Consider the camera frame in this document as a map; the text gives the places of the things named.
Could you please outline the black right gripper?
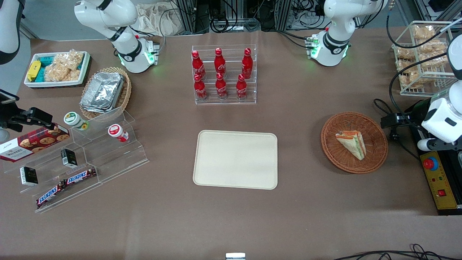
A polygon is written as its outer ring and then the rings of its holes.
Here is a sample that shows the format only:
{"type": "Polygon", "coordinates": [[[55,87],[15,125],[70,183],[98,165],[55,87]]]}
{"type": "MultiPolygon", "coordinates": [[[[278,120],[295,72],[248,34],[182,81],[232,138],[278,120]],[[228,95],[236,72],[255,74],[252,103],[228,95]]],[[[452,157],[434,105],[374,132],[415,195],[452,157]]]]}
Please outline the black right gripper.
{"type": "Polygon", "coordinates": [[[22,132],[23,125],[36,125],[53,130],[53,116],[36,107],[23,110],[18,107],[3,107],[0,112],[0,126],[22,132]]]}

